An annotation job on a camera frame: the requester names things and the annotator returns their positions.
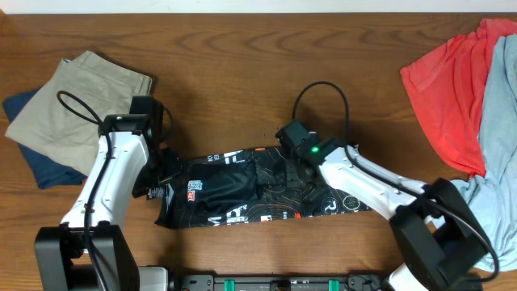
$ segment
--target robotic arm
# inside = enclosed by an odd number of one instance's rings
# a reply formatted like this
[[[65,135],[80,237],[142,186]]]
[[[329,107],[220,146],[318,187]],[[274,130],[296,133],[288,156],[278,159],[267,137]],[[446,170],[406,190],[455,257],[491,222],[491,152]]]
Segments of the robotic arm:
[[[298,175],[305,181],[326,183],[347,192],[388,219],[405,263],[383,283],[377,276],[311,278],[220,278],[186,276],[182,283],[165,268],[137,267],[122,235],[129,193],[139,196],[159,184],[163,172],[158,137],[162,105],[152,97],[135,97],[129,115],[107,116],[103,128],[112,141],[111,161],[99,177],[107,158],[107,140],[99,139],[99,153],[81,195],[58,227],[43,227],[35,249],[45,290],[98,290],[101,272],[109,290],[147,291],[373,291],[373,290],[479,290],[462,278],[487,250],[474,232],[486,239],[482,228],[456,189],[439,179],[432,185],[396,175],[368,161],[335,140],[320,141],[299,121],[281,129],[276,137],[289,158],[298,161]],[[85,203],[95,180],[102,181],[90,213]],[[473,229],[446,217],[433,234],[426,223],[442,213],[425,203],[447,205]],[[99,259],[92,265],[74,265],[85,249],[84,217]]]

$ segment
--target red and white label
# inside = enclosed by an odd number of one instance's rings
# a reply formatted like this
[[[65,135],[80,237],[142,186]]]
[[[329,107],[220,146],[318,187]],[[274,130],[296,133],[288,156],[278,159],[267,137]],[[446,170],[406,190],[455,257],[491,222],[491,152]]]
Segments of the red and white label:
[[[195,200],[195,191],[187,191],[187,201]]]

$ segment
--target wood grain surface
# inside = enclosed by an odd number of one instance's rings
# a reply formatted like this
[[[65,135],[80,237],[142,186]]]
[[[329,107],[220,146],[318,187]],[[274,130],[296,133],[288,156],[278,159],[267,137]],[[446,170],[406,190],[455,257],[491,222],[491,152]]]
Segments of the wood grain surface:
[[[351,135],[364,155],[401,175],[465,178],[435,154],[399,70],[483,17],[516,15],[8,15],[0,16],[0,98],[44,85],[61,58],[91,50],[155,78],[174,114],[169,145],[185,157],[276,145],[299,91],[339,84]],[[322,136],[343,135],[342,101],[307,93],[300,118]],[[8,121],[0,112],[0,130]],[[18,146],[0,143],[0,289],[41,289],[33,242],[57,226],[80,187],[37,188]],[[388,274],[402,263],[388,222],[374,212],[241,226],[168,230],[159,201],[131,199],[124,235],[139,265],[177,273]],[[503,273],[487,290],[517,289]]]

